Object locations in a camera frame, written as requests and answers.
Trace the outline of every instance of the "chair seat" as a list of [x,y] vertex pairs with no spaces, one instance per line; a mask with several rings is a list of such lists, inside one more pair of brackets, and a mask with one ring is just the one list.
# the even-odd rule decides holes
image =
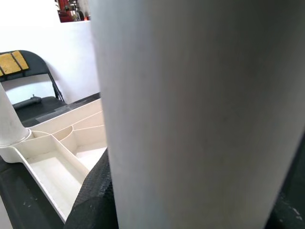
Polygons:
[[66,103],[58,100],[53,96],[45,97],[41,99],[41,103],[31,104],[29,106],[23,107],[16,111],[21,122],[25,122],[29,119],[33,119],[37,116],[47,114],[49,112],[55,111],[59,107],[65,106]]

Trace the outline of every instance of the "white plastic tray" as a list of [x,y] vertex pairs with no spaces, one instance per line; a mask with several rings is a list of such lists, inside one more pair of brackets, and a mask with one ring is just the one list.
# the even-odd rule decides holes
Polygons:
[[107,147],[101,101],[30,128],[30,135],[0,148],[6,162],[22,162],[65,222],[81,185]]

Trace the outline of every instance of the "black folding chair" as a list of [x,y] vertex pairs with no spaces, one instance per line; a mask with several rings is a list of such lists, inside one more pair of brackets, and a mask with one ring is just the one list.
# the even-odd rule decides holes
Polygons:
[[[3,75],[0,77],[0,82],[8,81],[8,80],[15,80],[22,77],[28,77],[28,76],[34,76],[34,75],[40,75],[40,74],[48,74],[52,86],[54,89],[55,97],[54,96],[48,96],[44,98],[39,98],[36,96],[33,96],[30,99],[27,99],[25,101],[22,101],[20,103],[14,104],[13,107],[15,108],[15,111],[21,120],[21,122],[26,122],[29,119],[33,119],[35,117],[41,116],[43,114],[49,113],[51,111],[54,111],[55,109],[62,107],[66,105],[63,96],[56,85],[56,82],[54,78],[52,77],[52,74],[46,64],[46,62],[38,55],[25,51],[25,50],[19,50],[22,54],[24,60],[26,61],[28,65],[28,69],[22,70],[16,73],[11,73],[7,75]],[[10,52],[0,52],[0,55],[6,54]]]

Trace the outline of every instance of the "yellow cushion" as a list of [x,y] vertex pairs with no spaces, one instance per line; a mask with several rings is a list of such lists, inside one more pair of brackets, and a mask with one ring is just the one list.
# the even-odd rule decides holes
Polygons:
[[24,60],[22,54],[21,54],[19,51],[14,51],[14,52],[12,52],[11,54],[15,57],[15,59],[17,60],[17,62],[19,63],[20,67],[21,67],[23,70],[29,68],[28,65],[27,65],[27,63],[25,62],[25,60]]
[[18,66],[11,54],[2,54],[0,55],[0,67],[4,71],[4,74],[16,73],[21,71],[21,68]]

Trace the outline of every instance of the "white pole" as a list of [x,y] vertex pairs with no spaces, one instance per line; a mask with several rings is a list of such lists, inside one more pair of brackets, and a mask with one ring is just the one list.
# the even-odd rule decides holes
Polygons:
[[0,84],[0,147],[17,143],[29,135]]
[[300,2],[91,2],[120,229],[264,227],[305,124]]

